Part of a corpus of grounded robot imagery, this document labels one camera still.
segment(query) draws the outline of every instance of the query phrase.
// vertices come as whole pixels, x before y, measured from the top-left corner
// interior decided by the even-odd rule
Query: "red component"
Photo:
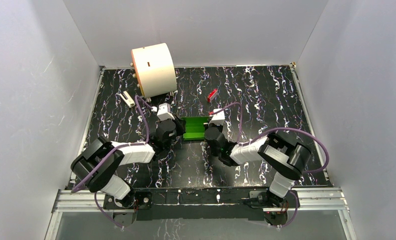
[[[215,96],[218,94],[218,90],[217,89],[214,89],[209,95],[208,95],[208,97],[207,97],[207,101],[210,103],[214,98],[215,98]]]

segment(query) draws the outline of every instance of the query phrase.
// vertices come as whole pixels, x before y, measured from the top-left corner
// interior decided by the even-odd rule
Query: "black marble surface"
[[[132,97],[140,95],[132,69],[105,70],[94,112],[86,137],[85,147],[99,135],[111,141],[135,142],[145,139],[144,123],[135,108],[129,108],[116,95],[127,91]],[[207,116],[215,108],[232,102],[243,106],[242,141],[254,138],[274,127],[292,127],[310,131],[297,88],[289,66],[191,67],[176,68],[175,96],[153,97],[152,106],[170,103],[179,117]],[[219,93],[211,103],[207,95],[217,88]],[[155,113],[143,108],[151,128],[158,120]],[[224,133],[236,140],[239,132],[237,106],[227,109]],[[301,141],[316,153],[314,143],[303,137]],[[309,170],[319,168],[317,154],[307,165]],[[275,170],[266,162],[249,162],[228,167],[208,156],[203,142],[183,142],[178,139],[169,155],[150,164],[130,164],[119,167],[116,173],[136,188],[210,188],[268,186]],[[298,185],[327,185],[324,174],[305,174]]]

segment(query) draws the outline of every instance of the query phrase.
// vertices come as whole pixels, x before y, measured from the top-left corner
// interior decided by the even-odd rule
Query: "metal frame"
[[[290,65],[293,81],[297,86],[297,91],[299,94],[299,98],[301,100],[301,104],[304,109],[304,113],[306,115],[308,125],[310,127],[311,133],[314,134],[314,130],[310,121],[310,117],[308,114],[307,107],[305,105],[304,97],[302,95],[301,85],[299,83],[297,74],[296,74],[296,66],[294,63]],[[102,68],[97,90],[95,93],[95,102],[99,93],[100,85],[102,82],[102,76],[105,70],[109,69],[120,69],[120,68]],[[85,141],[86,135],[88,131],[88,127],[93,115],[93,109],[90,113],[90,116],[87,120],[83,139],[79,148],[79,154],[82,152]],[[319,154],[319,159],[321,164],[323,165],[324,159],[320,152],[320,147],[316,144],[316,149]],[[328,175],[326,170],[324,170],[325,177],[328,179]],[[75,175],[72,173],[70,182],[72,183],[75,180]],[[337,210],[339,216],[341,218],[342,226],[344,228],[344,232],[346,238],[348,240],[356,240],[356,234],[351,222],[351,218],[349,215],[349,207],[346,202],[345,196],[340,189],[340,187],[295,187],[293,188],[298,193],[298,198],[301,204],[301,207],[298,208],[300,211],[327,211],[327,210]],[[100,205],[103,205],[105,194],[99,192],[97,194],[97,200]],[[94,201],[94,194],[90,193],[89,191],[79,191],[77,193],[71,193],[69,190],[60,190],[57,194],[57,198],[55,200],[54,207],[52,209],[52,216],[49,222],[48,230],[46,232],[45,240],[54,240],[58,233],[58,228],[60,225],[61,217],[64,212],[99,212],[100,210],[97,208],[95,201]],[[119,209],[119,210],[105,210],[108,213],[134,213],[132,209]],[[263,211],[266,212],[278,212],[278,208],[264,208]]]

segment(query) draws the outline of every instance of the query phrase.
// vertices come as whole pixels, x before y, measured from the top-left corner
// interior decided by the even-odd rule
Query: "white object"
[[[258,150],[265,143],[266,140],[267,137],[265,136],[258,139],[252,144],[236,144],[232,149],[230,157],[239,165],[253,161],[264,161],[263,157],[258,154]]]
[[[295,180],[291,180],[281,175],[279,172],[276,172],[270,185],[270,192],[281,198],[284,198],[294,184]]]
[[[216,113],[217,111],[220,111],[220,110],[221,110],[221,108],[214,109],[213,113]],[[225,121],[224,111],[221,111],[221,112],[213,115],[209,123],[215,124],[215,125],[223,125],[224,121]]]
[[[125,142],[116,142],[113,141],[113,146],[123,145]],[[124,158],[120,162],[121,165],[132,164],[132,163],[143,163],[147,164],[152,160],[152,157],[155,154],[154,149],[149,144],[145,144],[145,142],[133,142],[129,143],[130,146],[125,146],[119,148],[120,151],[123,152]]]
[[[145,98],[177,90],[176,73],[167,44],[132,49],[134,70]]]
[[[133,107],[135,106],[135,103],[132,99],[132,97],[129,95],[129,93],[127,91],[122,92],[121,94],[119,94],[120,98],[123,99],[123,101],[129,106],[129,107]]]
[[[158,113],[157,113],[158,118],[160,121],[164,121],[167,119],[172,119],[174,120],[173,114],[171,114],[171,106],[168,103],[163,103],[158,106]]]
[[[130,192],[130,187],[126,182],[123,181],[123,179],[113,175],[105,187],[101,189],[101,192],[121,200]]]

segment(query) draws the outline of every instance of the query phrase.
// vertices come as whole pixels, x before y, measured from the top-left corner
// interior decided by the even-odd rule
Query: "gray floor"
[[[58,240],[345,240],[338,211],[299,211],[295,221],[280,231],[265,222],[246,219],[164,219],[136,221],[123,232],[114,229],[100,212],[65,212]]]

